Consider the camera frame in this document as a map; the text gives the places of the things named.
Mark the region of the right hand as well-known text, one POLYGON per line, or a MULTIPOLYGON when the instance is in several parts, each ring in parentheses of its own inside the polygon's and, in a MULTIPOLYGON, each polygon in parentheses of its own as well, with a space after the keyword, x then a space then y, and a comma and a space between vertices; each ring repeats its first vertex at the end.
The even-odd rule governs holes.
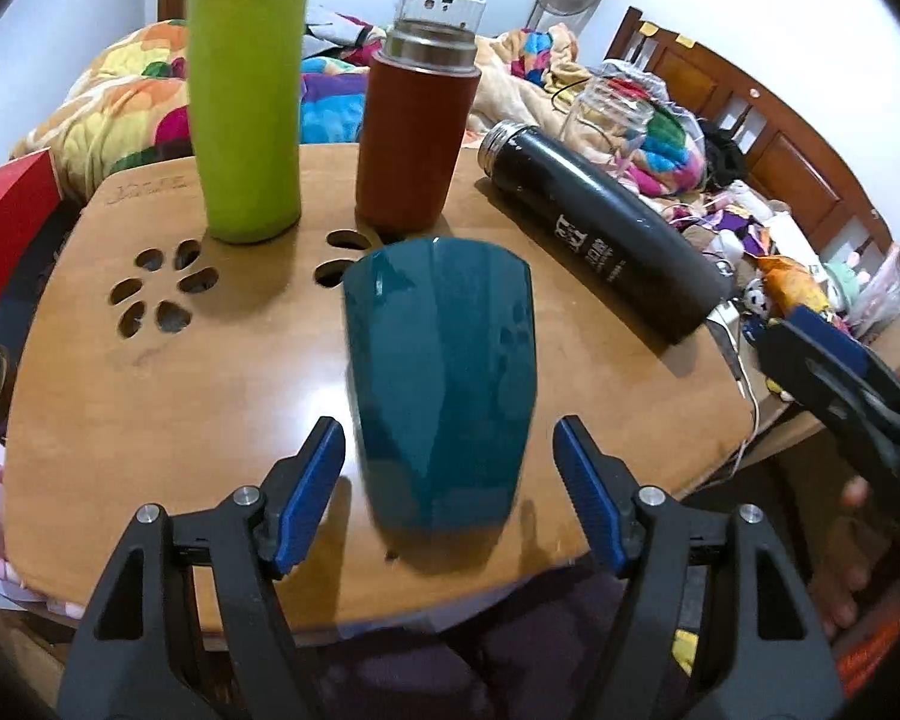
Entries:
POLYGON ((832 523, 809 581, 809 596, 827 639, 854 626, 859 617, 855 595, 868 587, 888 548, 886 538, 859 516, 869 497, 870 486, 861 476, 847 481, 841 496, 844 511, 832 523))

